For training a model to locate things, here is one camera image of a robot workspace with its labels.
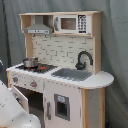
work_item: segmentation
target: gray wall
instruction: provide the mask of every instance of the gray wall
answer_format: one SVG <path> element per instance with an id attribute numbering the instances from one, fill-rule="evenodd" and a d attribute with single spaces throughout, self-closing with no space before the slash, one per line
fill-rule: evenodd
<path id="1" fill-rule="evenodd" d="M 25 57 L 19 13 L 99 10 L 102 13 L 102 70 L 114 75 L 106 88 L 106 120 L 113 128 L 128 127 L 128 1 L 5 0 L 12 64 Z"/>
<path id="2" fill-rule="evenodd" d="M 2 80 L 7 85 L 6 68 L 8 67 L 8 57 L 5 33 L 6 31 L 3 15 L 3 5 L 2 0 L 0 0 L 0 59 L 4 64 L 4 72 L 0 75 L 0 80 Z"/>

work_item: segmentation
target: microwave door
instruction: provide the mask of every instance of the microwave door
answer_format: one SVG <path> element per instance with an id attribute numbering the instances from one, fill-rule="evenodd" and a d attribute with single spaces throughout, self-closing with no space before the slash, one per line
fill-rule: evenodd
<path id="1" fill-rule="evenodd" d="M 78 33 L 77 15 L 56 15 L 55 19 L 55 33 Z"/>

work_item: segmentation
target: control knob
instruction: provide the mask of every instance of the control knob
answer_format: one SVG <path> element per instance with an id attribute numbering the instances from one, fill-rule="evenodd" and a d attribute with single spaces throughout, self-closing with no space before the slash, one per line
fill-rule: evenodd
<path id="1" fill-rule="evenodd" d="M 37 86 L 37 83 L 36 83 L 35 81 L 33 81 L 33 82 L 31 83 L 31 86 L 32 86 L 32 87 L 36 87 L 36 86 Z"/>
<path id="2" fill-rule="evenodd" d="M 14 77 L 14 78 L 13 78 L 13 82 L 14 82 L 14 83 L 18 82 L 18 78 L 17 78 L 17 77 Z"/>

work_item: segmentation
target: oven door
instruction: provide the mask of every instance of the oven door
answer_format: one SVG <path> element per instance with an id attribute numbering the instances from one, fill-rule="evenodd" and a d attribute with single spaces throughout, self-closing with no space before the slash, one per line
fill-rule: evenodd
<path id="1" fill-rule="evenodd" d="M 23 107 L 23 109 L 29 113 L 28 99 L 25 96 L 28 94 L 28 91 L 25 92 L 22 88 L 19 88 L 13 85 L 9 90 L 12 92 L 13 96 L 16 98 L 19 104 Z"/>
<path id="2" fill-rule="evenodd" d="M 78 33 L 78 15 L 55 15 L 55 33 Z"/>

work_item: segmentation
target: stovetop burner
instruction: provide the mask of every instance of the stovetop burner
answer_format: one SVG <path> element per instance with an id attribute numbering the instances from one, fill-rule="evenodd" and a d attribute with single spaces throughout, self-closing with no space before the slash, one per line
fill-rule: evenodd
<path id="1" fill-rule="evenodd" d="M 39 63 L 38 66 L 34 67 L 34 68 L 26 68 L 24 65 L 21 65 L 21 66 L 16 67 L 16 68 L 21 69 L 21 70 L 26 70 L 26 71 L 29 71 L 29 72 L 46 73 L 47 71 L 50 71 L 50 70 L 52 70 L 56 67 L 57 66 Z"/>

